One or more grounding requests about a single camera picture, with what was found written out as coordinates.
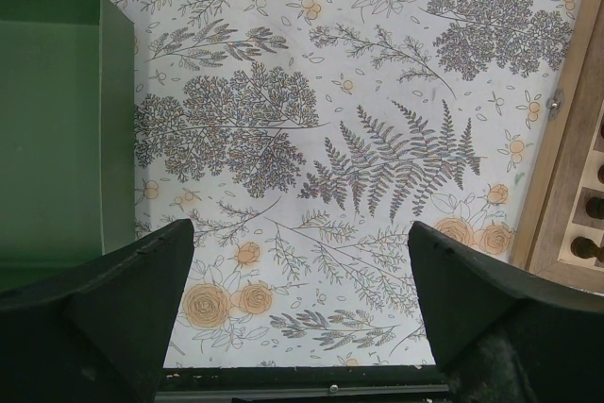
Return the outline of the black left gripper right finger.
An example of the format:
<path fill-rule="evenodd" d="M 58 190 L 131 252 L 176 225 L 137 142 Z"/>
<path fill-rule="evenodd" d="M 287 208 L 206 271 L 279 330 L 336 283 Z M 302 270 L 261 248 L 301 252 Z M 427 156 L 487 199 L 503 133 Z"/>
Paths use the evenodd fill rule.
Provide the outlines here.
<path fill-rule="evenodd" d="M 600 402 L 603 299 L 422 222 L 408 236 L 431 354 L 455 402 Z"/>

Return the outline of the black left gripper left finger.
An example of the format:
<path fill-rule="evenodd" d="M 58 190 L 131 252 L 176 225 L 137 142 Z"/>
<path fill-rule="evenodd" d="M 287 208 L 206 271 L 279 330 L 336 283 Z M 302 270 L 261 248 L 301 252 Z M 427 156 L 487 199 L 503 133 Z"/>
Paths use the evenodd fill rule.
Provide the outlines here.
<path fill-rule="evenodd" d="M 4 402 L 152 402 L 193 259 L 179 219 L 1 293 Z"/>

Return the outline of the wooden chess board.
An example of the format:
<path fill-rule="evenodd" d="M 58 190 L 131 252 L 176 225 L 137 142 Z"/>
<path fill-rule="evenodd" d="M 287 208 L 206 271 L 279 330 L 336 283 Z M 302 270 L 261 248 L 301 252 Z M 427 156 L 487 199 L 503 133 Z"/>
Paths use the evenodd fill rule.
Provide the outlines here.
<path fill-rule="evenodd" d="M 603 261 L 571 252 L 577 237 L 603 247 L 603 0 L 581 0 L 510 254 L 511 265 L 585 291 L 603 291 Z"/>

